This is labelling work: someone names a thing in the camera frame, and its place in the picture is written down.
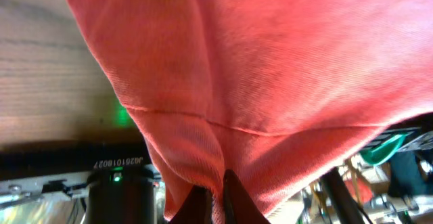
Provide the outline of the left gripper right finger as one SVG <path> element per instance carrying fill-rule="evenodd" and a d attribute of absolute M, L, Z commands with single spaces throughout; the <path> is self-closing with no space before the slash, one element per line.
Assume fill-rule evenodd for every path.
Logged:
<path fill-rule="evenodd" d="M 270 224 L 230 169 L 223 177 L 223 207 L 226 224 Z"/>

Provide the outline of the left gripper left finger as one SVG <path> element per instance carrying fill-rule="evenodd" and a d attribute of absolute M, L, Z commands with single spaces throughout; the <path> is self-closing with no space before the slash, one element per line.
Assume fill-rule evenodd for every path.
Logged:
<path fill-rule="evenodd" d="M 211 224 L 212 193 L 194 186 L 169 224 Z"/>

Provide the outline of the red printed t-shirt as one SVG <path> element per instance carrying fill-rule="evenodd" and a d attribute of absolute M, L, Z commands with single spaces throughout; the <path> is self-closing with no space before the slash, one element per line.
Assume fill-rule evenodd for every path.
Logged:
<path fill-rule="evenodd" d="M 172 219 L 223 175 L 262 214 L 432 111 L 432 0 L 67 0 L 146 140 Z"/>

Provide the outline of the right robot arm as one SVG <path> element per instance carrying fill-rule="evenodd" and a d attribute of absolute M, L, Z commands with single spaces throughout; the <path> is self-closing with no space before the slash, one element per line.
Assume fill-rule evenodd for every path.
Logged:
<path fill-rule="evenodd" d="M 321 176 L 320 182 L 330 198 L 341 224 L 365 223 L 337 168 L 333 168 Z"/>

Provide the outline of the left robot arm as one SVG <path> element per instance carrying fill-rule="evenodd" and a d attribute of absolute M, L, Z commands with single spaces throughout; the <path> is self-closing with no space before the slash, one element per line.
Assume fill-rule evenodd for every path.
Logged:
<path fill-rule="evenodd" d="M 101 173 L 89 183 L 86 223 L 155 223 L 154 184 L 139 171 L 127 171 L 120 181 L 114 173 Z M 193 186 L 169 224 L 212 223 L 212 193 Z M 223 177 L 224 222 L 229 224 L 269 224 L 232 170 Z"/>

